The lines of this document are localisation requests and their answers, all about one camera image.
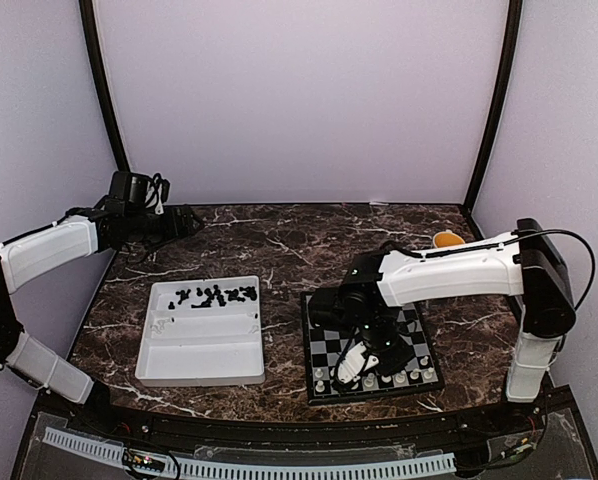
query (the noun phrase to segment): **white wall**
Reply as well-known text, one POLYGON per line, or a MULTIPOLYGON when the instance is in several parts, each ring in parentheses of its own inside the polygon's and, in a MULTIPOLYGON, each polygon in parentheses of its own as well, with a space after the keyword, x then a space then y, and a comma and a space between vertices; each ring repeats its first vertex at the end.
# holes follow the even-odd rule
POLYGON ((505 0, 105 0, 131 165, 173 201, 461 202, 505 0))
MULTIPOLYGON (((598 258, 598 2, 524 2, 510 90, 475 216, 487 235, 532 216, 575 230, 598 258)), ((555 238, 578 296, 585 250, 555 238)), ((572 386, 598 454, 598 277, 553 367, 572 386)))
MULTIPOLYGON (((0 1, 0 240, 106 193, 114 169, 78 2, 0 1)), ((66 354, 109 256, 77 261, 17 292, 26 329, 66 354)), ((9 478, 35 392, 0 373, 0 479, 9 478)))

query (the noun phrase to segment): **robotic arm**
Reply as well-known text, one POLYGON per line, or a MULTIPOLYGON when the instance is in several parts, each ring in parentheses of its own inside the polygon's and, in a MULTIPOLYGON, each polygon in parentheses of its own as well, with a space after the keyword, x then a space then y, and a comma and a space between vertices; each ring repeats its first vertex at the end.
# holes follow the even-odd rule
POLYGON ((77 258, 133 242, 152 252, 197 233, 203 221, 190 206, 163 205, 169 187, 159 174, 116 172, 109 194, 94 208, 73 208, 58 222, 0 243, 0 370, 8 366, 71 402, 88 402, 98 382, 26 333, 10 295, 77 258))
POLYGON ((349 384, 364 370, 393 375, 414 357, 398 330, 407 303, 461 295, 521 295, 521 329, 508 372, 506 396, 537 397, 554 352, 574 326, 575 307, 565 262, 539 224, 517 222, 510 233, 453 247, 382 249, 355 257, 338 288, 318 289, 308 304, 314 325, 357 330, 363 343, 342 352, 336 378, 349 384))

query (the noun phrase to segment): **marble surface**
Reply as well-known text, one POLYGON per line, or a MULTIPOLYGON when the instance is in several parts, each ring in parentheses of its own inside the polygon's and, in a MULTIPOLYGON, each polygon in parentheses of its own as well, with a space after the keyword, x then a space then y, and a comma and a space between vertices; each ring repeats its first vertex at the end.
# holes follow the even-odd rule
POLYGON ((452 411, 498 401, 517 326, 500 296, 422 304, 446 381, 441 391, 309 407, 300 293, 335 286, 356 253, 390 239, 413 248, 451 229, 471 240, 455 206, 242 205, 199 207, 207 227, 143 263, 121 253, 94 299, 71 362, 111 387, 116 405, 260 422, 339 422, 452 411), (146 388, 134 377, 155 282, 257 275, 266 381, 247 387, 146 388))

